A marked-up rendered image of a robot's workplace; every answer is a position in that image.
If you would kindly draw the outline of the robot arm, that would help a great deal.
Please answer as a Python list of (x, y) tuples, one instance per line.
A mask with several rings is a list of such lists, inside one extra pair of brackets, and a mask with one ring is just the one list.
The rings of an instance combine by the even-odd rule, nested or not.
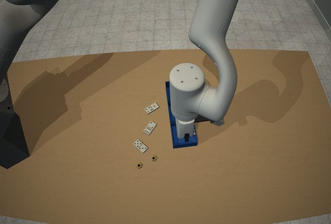
[[(4, 0), (0, 3), (0, 104), (8, 96), (4, 79), (28, 32), (59, 0)], [(225, 36), (238, 0), (198, 0), (189, 39), (215, 63), (219, 85), (205, 83), (203, 70), (192, 63), (170, 72), (171, 112), (180, 121), (210, 121), (221, 126), (237, 87), (237, 70)], [(196, 114), (197, 113), (197, 114)]]

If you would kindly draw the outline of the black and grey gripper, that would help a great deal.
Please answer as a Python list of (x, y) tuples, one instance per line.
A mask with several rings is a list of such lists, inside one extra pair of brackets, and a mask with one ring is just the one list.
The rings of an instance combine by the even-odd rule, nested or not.
[[(176, 119), (176, 118), (175, 118)], [(194, 133), (194, 120), (183, 122), (176, 119), (177, 136), (179, 139), (185, 138), (185, 142), (189, 142), (189, 134), (192, 137)]]

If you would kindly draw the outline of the white domino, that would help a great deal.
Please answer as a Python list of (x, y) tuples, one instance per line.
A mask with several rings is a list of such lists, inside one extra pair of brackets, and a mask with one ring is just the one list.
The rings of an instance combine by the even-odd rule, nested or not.
[(142, 153), (144, 153), (148, 148), (138, 139), (133, 143), (133, 145)]
[(147, 125), (147, 127), (144, 129), (144, 133), (147, 135), (150, 135), (151, 132), (154, 130), (154, 128), (156, 127), (156, 123), (150, 121), (150, 123)]
[(157, 110), (159, 108), (159, 106), (156, 103), (153, 103), (152, 105), (148, 106), (147, 108), (145, 108), (145, 112), (147, 114), (152, 113), (153, 111)]

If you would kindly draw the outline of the blue rack of three bins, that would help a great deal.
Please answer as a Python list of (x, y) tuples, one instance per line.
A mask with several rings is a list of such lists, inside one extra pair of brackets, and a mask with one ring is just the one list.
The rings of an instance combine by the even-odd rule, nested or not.
[[(190, 147), (190, 146), (197, 146), (197, 133), (194, 125), (194, 133), (193, 136), (189, 136), (189, 142), (185, 142), (185, 139), (179, 139), (177, 136), (177, 129), (176, 129), (176, 119), (171, 112), (171, 99), (170, 99), (170, 82), (166, 81), (166, 94), (167, 94), (167, 102), (168, 102), (168, 110), (169, 110), (169, 118), (170, 118), (170, 126), (171, 126), (171, 135), (172, 135), (172, 143), (173, 148), (181, 148), (181, 147)], [(192, 143), (191, 143), (192, 142)]]

